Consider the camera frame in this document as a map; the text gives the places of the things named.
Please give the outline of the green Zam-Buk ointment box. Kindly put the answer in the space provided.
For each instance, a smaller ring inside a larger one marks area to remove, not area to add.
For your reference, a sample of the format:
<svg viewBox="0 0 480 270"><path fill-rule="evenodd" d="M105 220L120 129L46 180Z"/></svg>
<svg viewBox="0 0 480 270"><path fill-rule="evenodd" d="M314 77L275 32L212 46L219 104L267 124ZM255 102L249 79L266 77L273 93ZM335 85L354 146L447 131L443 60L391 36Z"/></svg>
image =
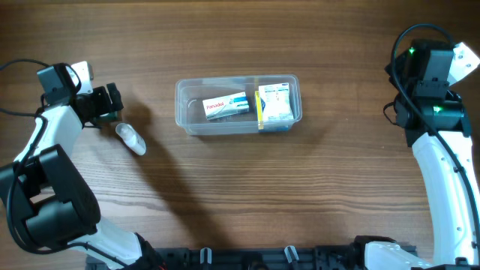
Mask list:
<svg viewBox="0 0 480 270"><path fill-rule="evenodd" d="M120 122L122 120L122 112L115 111L115 112L108 112L106 114L100 115L97 117L97 123L112 123L112 122Z"/></svg>

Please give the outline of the white Panadol box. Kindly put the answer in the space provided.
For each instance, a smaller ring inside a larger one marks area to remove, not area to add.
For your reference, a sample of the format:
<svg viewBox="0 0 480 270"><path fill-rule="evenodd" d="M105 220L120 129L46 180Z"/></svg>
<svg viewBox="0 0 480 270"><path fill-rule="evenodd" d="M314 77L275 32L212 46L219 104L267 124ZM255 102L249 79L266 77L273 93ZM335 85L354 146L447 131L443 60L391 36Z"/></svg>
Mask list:
<svg viewBox="0 0 480 270"><path fill-rule="evenodd" d="M250 111L247 95L244 91L203 100L202 105L207 120L248 113Z"/></svg>

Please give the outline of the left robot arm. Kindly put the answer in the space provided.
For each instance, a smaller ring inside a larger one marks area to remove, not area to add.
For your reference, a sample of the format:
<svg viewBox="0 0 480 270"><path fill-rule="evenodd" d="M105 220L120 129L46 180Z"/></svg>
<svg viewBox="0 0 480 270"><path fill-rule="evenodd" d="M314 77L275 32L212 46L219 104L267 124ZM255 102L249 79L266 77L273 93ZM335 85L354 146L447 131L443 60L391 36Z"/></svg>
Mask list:
<svg viewBox="0 0 480 270"><path fill-rule="evenodd" d="M1 168L1 200L16 244L30 254L72 250L108 269L166 269L165 259L139 234L102 217L98 201L71 153L84 128L119 119L116 85L93 87L87 61L46 64L35 129L14 161Z"/></svg>

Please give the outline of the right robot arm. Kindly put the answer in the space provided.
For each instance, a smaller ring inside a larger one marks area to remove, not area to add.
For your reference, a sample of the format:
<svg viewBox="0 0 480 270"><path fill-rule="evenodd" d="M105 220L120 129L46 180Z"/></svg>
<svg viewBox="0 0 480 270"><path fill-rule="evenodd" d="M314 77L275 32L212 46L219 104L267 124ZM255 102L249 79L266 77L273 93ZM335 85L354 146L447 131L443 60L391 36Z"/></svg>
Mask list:
<svg viewBox="0 0 480 270"><path fill-rule="evenodd" d="M450 89L479 65L464 43L415 39L385 71L398 94L395 125L421 170L433 225L433 259L390 238L358 236L351 260L363 269L478 269L479 187L472 128L461 96Z"/></svg>

